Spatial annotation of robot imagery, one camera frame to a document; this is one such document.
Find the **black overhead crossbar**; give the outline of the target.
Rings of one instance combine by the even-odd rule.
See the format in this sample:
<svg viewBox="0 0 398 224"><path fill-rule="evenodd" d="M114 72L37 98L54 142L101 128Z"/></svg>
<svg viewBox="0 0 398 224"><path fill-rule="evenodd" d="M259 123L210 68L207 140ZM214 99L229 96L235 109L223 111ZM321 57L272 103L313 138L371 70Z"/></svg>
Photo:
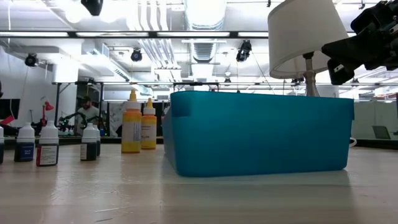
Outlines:
<svg viewBox="0 0 398 224"><path fill-rule="evenodd" d="M18 31L0 30L0 38L31 39L267 39L268 32L238 31Z"/></svg>

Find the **person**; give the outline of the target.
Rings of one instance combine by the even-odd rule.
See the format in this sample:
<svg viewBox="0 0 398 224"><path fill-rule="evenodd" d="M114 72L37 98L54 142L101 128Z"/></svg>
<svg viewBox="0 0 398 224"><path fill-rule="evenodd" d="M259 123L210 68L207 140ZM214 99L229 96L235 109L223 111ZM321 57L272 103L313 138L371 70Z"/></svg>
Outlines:
<svg viewBox="0 0 398 224"><path fill-rule="evenodd" d="M82 99L81 107L77 110L77 112L85 115L86 120L91 119L90 123L93 123L94 125L99 125L99 120L96 117L100 114L100 111L97 107L92 105L91 98L89 96L85 96ZM83 134L82 124L83 118L80 115L77 115L75 121L76 135Z"/></svg>

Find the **background robot arms green lights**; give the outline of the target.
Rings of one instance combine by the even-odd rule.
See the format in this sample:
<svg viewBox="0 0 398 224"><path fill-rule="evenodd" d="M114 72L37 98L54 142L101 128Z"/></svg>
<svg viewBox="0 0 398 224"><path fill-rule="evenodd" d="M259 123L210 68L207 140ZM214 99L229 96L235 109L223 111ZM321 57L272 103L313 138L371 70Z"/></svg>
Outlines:
<svg viewBox="0 0 398 224"><path fill-rule="evenodd" d="M71 125L69 125L69 120L76 116L79 116L82 119L82 122L80 124L81 129L85 129L87 127L88 123L91 123L93 120L97 120L97 128L99 129L100 135L101 136L107 135L108 130L103 122L102 117L93 116L93 117L87 118L81 112L75 112L66 117L61 117L58 121L58 127L60 128L60 130L65 131L67 128L71 127Z"/></svg>

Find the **white shade silver table lamp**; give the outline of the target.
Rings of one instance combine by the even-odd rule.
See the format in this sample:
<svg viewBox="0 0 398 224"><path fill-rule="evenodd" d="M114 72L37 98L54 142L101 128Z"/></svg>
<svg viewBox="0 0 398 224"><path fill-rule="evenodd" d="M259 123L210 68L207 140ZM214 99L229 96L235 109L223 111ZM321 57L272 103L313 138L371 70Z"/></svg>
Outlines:
<svg viewBox="0 0 398 224"><path fill-rule="evenodd" d="M269 75L303 78L307 96L319 96L316 75L327 70L325 44L348 38L333 0L285 0L267 18Z"/></svg>

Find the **black background rack frame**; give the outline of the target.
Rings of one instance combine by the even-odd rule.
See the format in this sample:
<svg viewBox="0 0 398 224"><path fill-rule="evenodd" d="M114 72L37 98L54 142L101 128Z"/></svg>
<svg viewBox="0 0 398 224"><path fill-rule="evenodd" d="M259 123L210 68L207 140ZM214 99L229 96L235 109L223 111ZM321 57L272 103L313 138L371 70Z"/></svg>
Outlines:
<svg viewBox="0 0 398 224"><path fill-rule="evenodd" d="M61 117L66 117L77 112L81 107L82 99L85 96L91 98L93 106L99 109L99 115L103 122L103 97L104 97L104 83L96 82L94 80L75 81L75 82L55 82L55 115L54 120L58 126L58 121ZM69 120L69 125L73 128L75 134L76 117Z"/></svg>

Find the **small blue food coloring bottle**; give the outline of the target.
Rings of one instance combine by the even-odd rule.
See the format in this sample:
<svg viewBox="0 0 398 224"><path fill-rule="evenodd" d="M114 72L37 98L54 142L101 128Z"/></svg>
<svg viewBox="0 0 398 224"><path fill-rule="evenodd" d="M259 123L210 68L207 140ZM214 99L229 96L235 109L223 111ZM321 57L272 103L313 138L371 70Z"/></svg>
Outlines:
<svg viewBox="0 0 398 224"><path fill-rule="evenodd" d="M35 130L26 123L18 132L14 150L14 162L30 162L34 159Z"/></svg>

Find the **small red food coloring bottle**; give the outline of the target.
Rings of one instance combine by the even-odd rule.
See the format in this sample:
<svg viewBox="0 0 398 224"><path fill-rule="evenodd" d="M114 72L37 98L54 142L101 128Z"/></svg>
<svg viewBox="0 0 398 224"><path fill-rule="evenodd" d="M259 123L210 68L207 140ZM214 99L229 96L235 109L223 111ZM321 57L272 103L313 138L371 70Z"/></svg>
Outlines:
<svg viewBox="0 0 398 224"><path fill-rule="evenodd" d="M48 121L40 133L36 153L36 166L46 167L58 164L59 137L54 121Z"/></svg>

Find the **grey green partition panel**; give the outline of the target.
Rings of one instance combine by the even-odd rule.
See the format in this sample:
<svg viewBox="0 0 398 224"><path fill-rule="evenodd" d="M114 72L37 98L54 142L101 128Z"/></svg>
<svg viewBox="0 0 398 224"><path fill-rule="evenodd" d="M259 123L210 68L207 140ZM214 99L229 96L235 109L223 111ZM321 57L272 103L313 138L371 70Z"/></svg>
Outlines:
<svg viewBox="0 0 398 224"><path fill-rule="evenodd" d="M351 135L356 139L377 139L374 126L383 126L391 140L398 140L398 112L395 101L367 101L354 104Z"/></svg>

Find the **large yellow food coloring bottle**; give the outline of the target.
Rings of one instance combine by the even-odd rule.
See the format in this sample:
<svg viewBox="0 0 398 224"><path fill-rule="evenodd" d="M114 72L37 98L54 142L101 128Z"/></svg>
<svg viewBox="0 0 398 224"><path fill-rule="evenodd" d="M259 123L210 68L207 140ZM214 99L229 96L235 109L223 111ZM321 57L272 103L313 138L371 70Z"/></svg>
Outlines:
<svg viewBox="0 0 398 224"><path fill-rule="evenodd" d="M152 99L147 100L146 106L143 109L141 121L141 149L155 150L157 140L157 117L155 115L155 108L153 107Z"/></svg>
<svg viewBox="0 0 398 224"><path fill-rule="evenodd" d="M123 112L121 152L140 153L141 151L141 103L137 101L136 91L131 90Z"/></svg>

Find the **black monitor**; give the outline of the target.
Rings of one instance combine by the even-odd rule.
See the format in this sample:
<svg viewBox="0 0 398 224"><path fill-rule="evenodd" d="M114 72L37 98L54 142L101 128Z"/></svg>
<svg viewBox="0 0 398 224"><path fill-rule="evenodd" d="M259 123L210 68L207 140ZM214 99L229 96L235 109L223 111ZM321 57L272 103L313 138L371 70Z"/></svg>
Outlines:
<svg viewBox="0 0 398 224"><path fill-rule="evenodd" d="M6 119L9 116L17 119L19 116L20 99L0 99L0 119Z"/></svg>

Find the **black aluminium table frame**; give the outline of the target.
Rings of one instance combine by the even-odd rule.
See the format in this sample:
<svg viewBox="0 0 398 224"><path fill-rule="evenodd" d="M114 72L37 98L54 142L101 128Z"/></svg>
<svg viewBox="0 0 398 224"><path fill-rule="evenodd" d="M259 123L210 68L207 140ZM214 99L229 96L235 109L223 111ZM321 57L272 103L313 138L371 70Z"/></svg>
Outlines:
<svg viewBox="0 0 398 224"><path fill-rule="evenodd" d="M392 149L398 150L398 140L383 140L383 139L357 139L356 141L352 140L356 147L366 147L366 148L378 148L378 149ZM81 138L60 138L59 145L74 145L80 144ZM121 138L102 138L102 144L121 144ZM279 141L243 141L242 145L248 146L298 146L307 144L317 144L319 146L331 146L333 141L321 141L321 140L307 140L307 141L298 141L298 140L282 140Z"/></svg>

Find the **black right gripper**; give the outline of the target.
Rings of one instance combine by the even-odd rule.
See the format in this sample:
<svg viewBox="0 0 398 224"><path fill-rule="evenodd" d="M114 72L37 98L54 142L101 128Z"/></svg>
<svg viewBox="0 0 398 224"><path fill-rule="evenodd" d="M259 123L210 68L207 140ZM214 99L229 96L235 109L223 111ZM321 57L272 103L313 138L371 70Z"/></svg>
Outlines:
<svg viewBox="0 0 398 224"><path fill-rule="evenodd" d="M351 23L355 36L325 44L322 52L332 85L341 85L354 77L354 71L373 59L370 68L398 69L398 14L385 19L386 3L365 9Z"/></svg>

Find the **blue plastic bin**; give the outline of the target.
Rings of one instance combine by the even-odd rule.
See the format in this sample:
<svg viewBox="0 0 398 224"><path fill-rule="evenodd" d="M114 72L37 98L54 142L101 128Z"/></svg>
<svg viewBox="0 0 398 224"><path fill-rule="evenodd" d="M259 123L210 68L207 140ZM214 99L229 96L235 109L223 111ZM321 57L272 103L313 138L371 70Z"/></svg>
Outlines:
<svg viewBox="0 0 398 224"><path fill-rule="evenodd" d="M185 177L331 171L347 166L353 120L347 98L179 91L162 134Z"/></svg>

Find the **red desk lamp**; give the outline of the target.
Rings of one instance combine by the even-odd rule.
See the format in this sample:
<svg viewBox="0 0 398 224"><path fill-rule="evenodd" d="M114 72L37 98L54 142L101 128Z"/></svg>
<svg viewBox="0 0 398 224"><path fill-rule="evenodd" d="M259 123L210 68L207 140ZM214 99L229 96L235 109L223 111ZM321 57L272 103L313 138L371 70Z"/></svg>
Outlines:
<svg viewBox="0 0 398 224"><path fill-rule="evenodd" d="M51 105L48 101L46 101L43 105L42 105L42 118L40 119L40 124L42 127L47 125L47 118L46 118L46 112L47 111L51 111L54 109L54 106Z"/></svg>

